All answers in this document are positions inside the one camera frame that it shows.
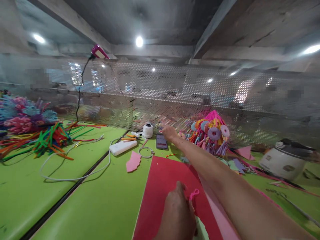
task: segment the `wall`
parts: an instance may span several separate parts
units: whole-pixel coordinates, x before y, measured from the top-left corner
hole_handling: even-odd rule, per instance
[[[1,55],[10,87],[33,100],[51,101],[75,119],[86,59]],[[231,146],[271,147],[287,137],[320,145],[320,83],[301,73],[130,61],[89,62],[79,118],[138,130],[151,121],[177,130],[216,109],[231,132]]]

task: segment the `light bulb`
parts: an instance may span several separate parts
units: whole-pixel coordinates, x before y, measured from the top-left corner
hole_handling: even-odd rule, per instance
[[[37,40],[39,43],[45,43],[45,42],[46,42],[46,40],[44,40],[44,38],[41,37],[39,34],[34,33],[34,34],[33,34],[33,37],[34,37],[34,39]]]
[[[320,44],[307,48],[303,54],[310,54],[320,50]]]
[[[137,37],[137,39],[136,39],[136,45],[137,45],[137,47],[142,47],[142,45],[143,45],[143,39],[142,39],[141,36]]]

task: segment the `red foam sheet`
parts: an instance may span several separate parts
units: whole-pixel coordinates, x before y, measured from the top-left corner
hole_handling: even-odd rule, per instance
[[[193,200],[195,215],[205,225],[210,239],[223,240],[197,171],[189,164],[156,156],[152,158],[133,239],[151,240],[155,237],[161,223],[164,202],[168,193],[176,188],[177,181],[187,186],[187,197],[196,188],[199,189],[200,194]]]

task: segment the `hand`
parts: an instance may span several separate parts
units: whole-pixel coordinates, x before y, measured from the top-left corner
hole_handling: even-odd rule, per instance
[[[184,195],[185,185],[177,182],[166,198],[161,225],[155,240],[191,240],[196,231],[192,202]]]
[[[172,142],[174,138],[179,137],[174,127],[169,125],[163,125],[162,134],[169,142]]]

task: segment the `white power bank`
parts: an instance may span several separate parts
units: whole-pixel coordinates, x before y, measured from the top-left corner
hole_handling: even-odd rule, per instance
[[[127,151],[130,148],[133,148],[134,146],[137,146],[138,142],[137,141],[122,141],[118,142],[116,144],[113,144],[109,147],[110,152],[114,155],[117,156],[120,153],[123,153],[124,151]]]

